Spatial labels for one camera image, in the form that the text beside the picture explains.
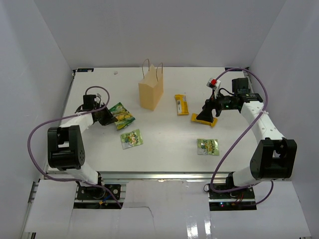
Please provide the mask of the green yellow snack bag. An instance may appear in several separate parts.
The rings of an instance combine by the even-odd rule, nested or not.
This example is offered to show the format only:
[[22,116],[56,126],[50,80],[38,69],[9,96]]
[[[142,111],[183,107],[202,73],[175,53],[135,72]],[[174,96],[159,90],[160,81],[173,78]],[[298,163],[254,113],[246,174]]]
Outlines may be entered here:
[[115,122],[117,130],[126,128],[135,120],[135,117],[123,106],[121,102],[117,103],[109,110],[117,119]]

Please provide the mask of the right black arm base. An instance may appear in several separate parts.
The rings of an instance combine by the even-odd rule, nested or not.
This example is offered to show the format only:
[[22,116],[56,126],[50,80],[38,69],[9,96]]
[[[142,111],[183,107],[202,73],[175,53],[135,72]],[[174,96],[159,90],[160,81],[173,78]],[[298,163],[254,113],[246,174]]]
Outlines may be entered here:
[[203,189],[208,194],[211,212],[257,210],[253,188],[230,193],[217,193],[211,190],[209,184],[206,184]]

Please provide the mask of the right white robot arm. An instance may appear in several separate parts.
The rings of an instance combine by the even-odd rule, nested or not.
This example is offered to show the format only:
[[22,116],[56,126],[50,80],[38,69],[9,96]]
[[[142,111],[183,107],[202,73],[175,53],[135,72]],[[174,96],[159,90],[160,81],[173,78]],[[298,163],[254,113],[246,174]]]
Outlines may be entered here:
[[288,179],[293,172],[297,143],[287,139],[275,127],[269,115],[263,110],[264,103],[258,93],[251,92],[247,78],[232,80],[232,93],[220,92],[220,81],[209,79],[207,86],[212,95],[205,101],[197,120],[212,123],[222,111],[238,110],[251,126],[257,147],[249,166],[231,172],[226,178],[225,192],[232,199],[243,193],[244,186],[261,181]]

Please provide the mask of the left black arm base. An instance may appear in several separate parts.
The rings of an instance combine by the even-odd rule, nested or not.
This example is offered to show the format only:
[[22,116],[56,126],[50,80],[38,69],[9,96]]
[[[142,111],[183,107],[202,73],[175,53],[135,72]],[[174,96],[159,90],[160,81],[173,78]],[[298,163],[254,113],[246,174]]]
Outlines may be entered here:
[[[117,200],[120,199],[120,193],[121,193],[120,184],[105,184],[104,186],[111,191],[111,193],[114,195],[114,197]],[[113,197],[110,195],[108,191],[101,188],[78,186],[76,199],[77,200],[104,200],[104,199],[113,200]]]

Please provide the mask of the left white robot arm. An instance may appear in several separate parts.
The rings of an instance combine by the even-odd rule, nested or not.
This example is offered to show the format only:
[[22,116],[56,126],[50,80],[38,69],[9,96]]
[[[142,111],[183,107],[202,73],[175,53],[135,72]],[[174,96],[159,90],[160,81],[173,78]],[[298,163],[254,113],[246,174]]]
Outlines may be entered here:
[[76,110],[75,116],[58,127],[47,132],[48,164],[51,168],[65,171],[81,185],[88,182],[88,193],[95,199],[105,194],[100,173],[86,162],[82,133],[94,123],[106,126],[117,122],[117,118],[101,102],[100,95],[83,96],[83,104]]

